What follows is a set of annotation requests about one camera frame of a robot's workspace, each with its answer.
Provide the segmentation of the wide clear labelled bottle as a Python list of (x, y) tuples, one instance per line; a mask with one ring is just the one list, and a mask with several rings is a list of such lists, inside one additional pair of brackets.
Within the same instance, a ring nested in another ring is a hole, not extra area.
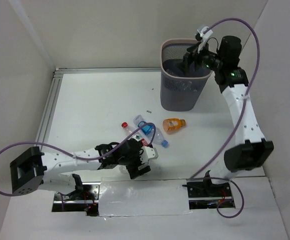
[[(149, 162), (149, 167), (151, 168), (149, 174), (160, 174), (162, 171), (161, 166), (154, 161)], [(128, 171), (127, 171), (126, 166), (120, 165), (119, 170), (122, 174), (128, 175)]]

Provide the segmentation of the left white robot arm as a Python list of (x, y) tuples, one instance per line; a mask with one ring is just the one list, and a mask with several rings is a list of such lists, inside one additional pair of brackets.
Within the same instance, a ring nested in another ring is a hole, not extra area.
[(99, 171), (124, 166), (132, 180), (148, 173), (149, 161), (157, 157), (155, 149), (129, 139), (124, 144), (100, 144), (89, 150), (70, 154), (41, 152), (28, 148), (10, 163), (13, 196), (36, 190), (59, 192), (76, 200), (83, 195), (83, 183), (77, 171)]

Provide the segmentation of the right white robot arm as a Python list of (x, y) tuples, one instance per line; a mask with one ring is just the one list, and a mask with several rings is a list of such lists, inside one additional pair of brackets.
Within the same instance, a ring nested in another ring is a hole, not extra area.
[(217, 163), (217, 172), (211, 175), (206, 166), (198, 173), (204, 173), (202, 191), (214, 196), (229, 180), (242, 172), (261, 168), (274, 150), (271, 140), (262, 133), (252, 106), (249, 91), (252, 85), (246, 72), (238, 66), (242, 51), (241, 40), (236, 36), (225, 36), (220, 48), (213, 53), (204, 47), (197, 53), (187, 54), (187, 58), (197, 66), (205, 67), (215, 73), (215, 82), (229, 107), (234, 129), (225, 143), (231, 139), (235, 145), (225, 146), (217, 151), (223, 153), (223, 162)]

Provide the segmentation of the clear unlabelled plastic bottle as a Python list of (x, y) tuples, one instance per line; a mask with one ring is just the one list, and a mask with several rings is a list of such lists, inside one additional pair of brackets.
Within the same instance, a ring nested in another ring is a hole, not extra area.
[(198, 85), (193, 81), (177, 81), (171, 80), (168, 88), (176, 92), (197, 92)]

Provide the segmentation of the blue label water bottle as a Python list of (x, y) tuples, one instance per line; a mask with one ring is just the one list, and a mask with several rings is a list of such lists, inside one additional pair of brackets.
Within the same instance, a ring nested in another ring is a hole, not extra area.
[(174, 77), (184, 78), (186, 75), (184, 72), (178, 67), (177, 63), (170, 63), (165, 66), (165, 71)]

